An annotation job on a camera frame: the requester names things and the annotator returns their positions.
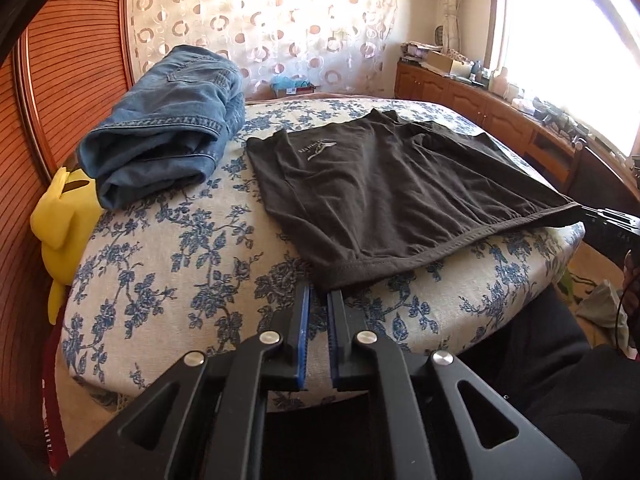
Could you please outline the black pants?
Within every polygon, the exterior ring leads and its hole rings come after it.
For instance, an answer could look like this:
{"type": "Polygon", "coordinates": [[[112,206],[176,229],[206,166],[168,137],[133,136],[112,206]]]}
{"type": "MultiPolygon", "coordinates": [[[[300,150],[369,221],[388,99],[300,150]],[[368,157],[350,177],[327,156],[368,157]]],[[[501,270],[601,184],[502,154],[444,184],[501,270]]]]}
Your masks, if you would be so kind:
{"type": "Polygon", "coordinates": [[[580,208],[491,136],[372,110],[350,122],[250,138],[265,210],[314,282],[341,289],[414,270],[523,226],[569,226],[580,208]]]}

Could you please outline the wooden side cabinet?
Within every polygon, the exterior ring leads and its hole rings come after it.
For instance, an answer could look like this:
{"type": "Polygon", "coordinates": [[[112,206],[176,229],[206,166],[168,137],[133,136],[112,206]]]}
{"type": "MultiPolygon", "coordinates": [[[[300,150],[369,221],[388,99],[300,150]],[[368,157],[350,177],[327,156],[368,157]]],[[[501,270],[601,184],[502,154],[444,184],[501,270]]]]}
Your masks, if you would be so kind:
{"type": "Polygon", "coordinates": [[[591,144],[571,144],[485,90],[399,61],[397,99],[433,102],[450,108],[522,156],[560,191],[597,208],[639,213],[639,190],[620,166],[591,144]]]}

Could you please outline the blue floral white bedsheet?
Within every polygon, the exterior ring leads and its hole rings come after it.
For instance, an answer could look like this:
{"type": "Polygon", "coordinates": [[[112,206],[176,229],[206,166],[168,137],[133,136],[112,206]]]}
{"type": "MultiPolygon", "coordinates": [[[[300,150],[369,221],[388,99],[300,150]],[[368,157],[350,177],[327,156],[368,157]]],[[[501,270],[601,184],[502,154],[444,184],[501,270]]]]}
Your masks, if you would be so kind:
{"type": "MultiPolygon", "coordinates": [[[[136,396],[179,356],[232,351],[292,307],[303,261],[268,217],[245,141],[393,110],[476,136],[447,107],[390,99],[250,106],[213,177],[102,216],[66,304],[60,359],[103,404],[136,396]]],[[[579,223],[504,233],[386,278],[352,298],[371,330],[416,353],[461,352],[559,281],[584,237],[579,223]]]]}

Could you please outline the cardboard box on cabinet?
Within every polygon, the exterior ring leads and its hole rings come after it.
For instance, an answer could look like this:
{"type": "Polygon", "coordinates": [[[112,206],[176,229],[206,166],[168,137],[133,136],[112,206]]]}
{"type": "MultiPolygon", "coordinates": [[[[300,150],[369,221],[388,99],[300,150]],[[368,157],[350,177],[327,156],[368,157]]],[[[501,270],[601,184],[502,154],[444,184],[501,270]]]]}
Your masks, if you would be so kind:
{"type": "Polygon", "coordinates": [[[459,77],[469,77],[473,67],[471,63],[457,61],[436,51],[427,52],[425,63],[427,68],[437,73],[459,77]]]}

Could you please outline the folded blue jeans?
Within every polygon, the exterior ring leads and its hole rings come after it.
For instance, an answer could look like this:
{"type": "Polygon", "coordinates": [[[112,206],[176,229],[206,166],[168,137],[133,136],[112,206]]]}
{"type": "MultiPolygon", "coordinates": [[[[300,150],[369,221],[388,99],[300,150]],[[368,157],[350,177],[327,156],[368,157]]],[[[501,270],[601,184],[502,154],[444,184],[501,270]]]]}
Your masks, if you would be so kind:
{"type": "Polygon", "coordinates": [[[205,48],[178,46],[155,63],[79,142],[82,170],[102,208],[119,210],[205,182],[245,122],[238,66],[205,48]]]}

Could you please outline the yellow plush toy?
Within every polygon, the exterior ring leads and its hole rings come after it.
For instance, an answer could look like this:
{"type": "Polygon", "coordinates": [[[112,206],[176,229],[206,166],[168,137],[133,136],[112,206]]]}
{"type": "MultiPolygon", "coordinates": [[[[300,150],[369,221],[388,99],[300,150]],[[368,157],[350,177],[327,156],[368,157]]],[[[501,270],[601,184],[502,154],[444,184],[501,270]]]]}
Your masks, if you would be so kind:
{"type": "Polygon", "coordinates": [[[48,298],[48,319],[52,325],[102,214],[96,181],[81,168],[61,167],[30,216],[30,228],[40,240],[42,261],[52,278],[48,298]]]}

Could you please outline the teal item on box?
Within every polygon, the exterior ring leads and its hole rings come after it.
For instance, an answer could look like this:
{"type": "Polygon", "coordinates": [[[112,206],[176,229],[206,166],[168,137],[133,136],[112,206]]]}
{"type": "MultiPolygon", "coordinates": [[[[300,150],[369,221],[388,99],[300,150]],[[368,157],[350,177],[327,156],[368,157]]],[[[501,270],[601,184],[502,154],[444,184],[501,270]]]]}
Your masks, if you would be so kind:
{"type": "Polygon", "coordinates": [[[279,99],[285,96],[311,94],[316,91],[317,87],[308,79],[277,76],[270,82],[270,89],[274,96],[279,99]]]}

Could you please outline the pink circle-pattern curtain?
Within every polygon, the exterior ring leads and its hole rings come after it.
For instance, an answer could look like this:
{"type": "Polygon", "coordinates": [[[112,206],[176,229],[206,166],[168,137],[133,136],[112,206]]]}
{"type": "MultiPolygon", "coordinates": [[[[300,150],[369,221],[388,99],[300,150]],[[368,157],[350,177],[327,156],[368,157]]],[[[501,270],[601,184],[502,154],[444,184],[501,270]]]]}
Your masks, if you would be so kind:
{"type": "Polygon", "coordinates": [[[239,67],[244,94],[283,79],[321,92],[381,94],[397,0],[128,0],[134,76],[190,44],[239,67]]]}

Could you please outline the wooden slatted wardrobe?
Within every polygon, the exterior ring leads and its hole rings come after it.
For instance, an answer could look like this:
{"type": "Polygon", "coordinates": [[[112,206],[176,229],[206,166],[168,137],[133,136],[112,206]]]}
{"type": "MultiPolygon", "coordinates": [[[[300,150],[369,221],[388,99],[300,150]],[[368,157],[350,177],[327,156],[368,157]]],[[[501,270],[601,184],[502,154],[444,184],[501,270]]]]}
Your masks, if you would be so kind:
{"type": "Polygon", "coordinates": [[[126,0],[1,0],[1,419],[40,464],[51,279],[29,217],[133,83],[126,0]]]}

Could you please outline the window with wooden frame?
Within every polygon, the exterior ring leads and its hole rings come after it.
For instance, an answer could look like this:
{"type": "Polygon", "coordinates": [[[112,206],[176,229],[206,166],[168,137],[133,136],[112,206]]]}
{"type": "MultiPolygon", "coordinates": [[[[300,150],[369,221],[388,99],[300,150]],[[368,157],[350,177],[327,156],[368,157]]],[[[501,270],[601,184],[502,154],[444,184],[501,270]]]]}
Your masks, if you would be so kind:
{"type": "Polygon", "coordinates": [[[593,0],[504,0],[497,64],[627,157],[639,133],[639,57],[593,0]]]}

